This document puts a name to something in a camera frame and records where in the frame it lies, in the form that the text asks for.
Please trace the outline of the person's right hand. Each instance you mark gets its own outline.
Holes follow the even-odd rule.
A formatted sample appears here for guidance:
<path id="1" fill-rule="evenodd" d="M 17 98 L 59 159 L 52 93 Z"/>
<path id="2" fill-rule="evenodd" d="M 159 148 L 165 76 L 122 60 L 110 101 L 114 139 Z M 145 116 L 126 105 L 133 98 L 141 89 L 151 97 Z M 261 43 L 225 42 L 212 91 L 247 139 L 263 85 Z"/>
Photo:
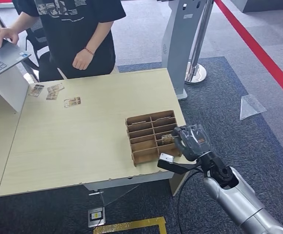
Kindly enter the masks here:
<path id="1" fill-rule="evenodd" d="M 10 39 L 12 44 L 17 44 L 19 36 L 16 30 L 11 27 L 0 28 L 0 48 L 4 39 Z"/>

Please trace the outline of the person's left hand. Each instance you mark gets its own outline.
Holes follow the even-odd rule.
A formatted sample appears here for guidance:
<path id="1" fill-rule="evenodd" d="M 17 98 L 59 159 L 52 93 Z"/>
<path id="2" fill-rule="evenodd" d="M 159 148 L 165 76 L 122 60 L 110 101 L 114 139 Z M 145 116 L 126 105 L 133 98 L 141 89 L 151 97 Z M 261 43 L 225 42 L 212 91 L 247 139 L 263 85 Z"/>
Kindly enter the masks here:
<path id="1" fill-rule="evenodd" d="M 86 70 L 92 60 L 94 55 L 87 49 L 83 49 L 77 53 L 72 63 L 73 68 Z"/>

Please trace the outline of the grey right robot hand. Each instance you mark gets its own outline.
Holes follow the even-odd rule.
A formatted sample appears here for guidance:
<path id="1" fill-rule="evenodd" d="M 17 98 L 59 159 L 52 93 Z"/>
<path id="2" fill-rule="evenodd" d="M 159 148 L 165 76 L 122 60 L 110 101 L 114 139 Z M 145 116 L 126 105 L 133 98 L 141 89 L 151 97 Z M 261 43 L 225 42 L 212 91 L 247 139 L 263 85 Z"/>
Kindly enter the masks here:
<path id="1" fill-rule="evenodd" d="M 188 161 L 195 161 L 212 151 L 210 138 L 200 124 L 175 127 L 172 135 L 174 144 Z"/>

